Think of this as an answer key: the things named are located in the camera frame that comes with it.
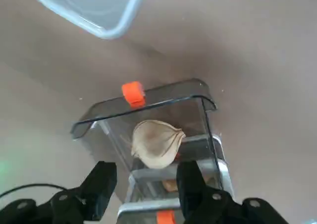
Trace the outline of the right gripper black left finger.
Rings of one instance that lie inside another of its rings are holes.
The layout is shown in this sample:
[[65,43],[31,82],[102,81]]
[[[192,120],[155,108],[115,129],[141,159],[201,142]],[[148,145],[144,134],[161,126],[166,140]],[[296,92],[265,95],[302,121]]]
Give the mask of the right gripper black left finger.
[[117,184],[115,163],[99,161],[76,188],[62,189],[47,202],[18,199],[0,210],[2,224],[83,224],[100,221]]

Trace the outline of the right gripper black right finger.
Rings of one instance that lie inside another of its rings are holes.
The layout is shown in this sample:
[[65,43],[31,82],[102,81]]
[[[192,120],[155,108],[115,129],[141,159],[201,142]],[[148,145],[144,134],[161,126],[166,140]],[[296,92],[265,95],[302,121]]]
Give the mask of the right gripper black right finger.
[[186,224],[287,224],[267,201],[247,198],[241,204],[223,190],[207,186],[196,161],[180,162],[176,182]]

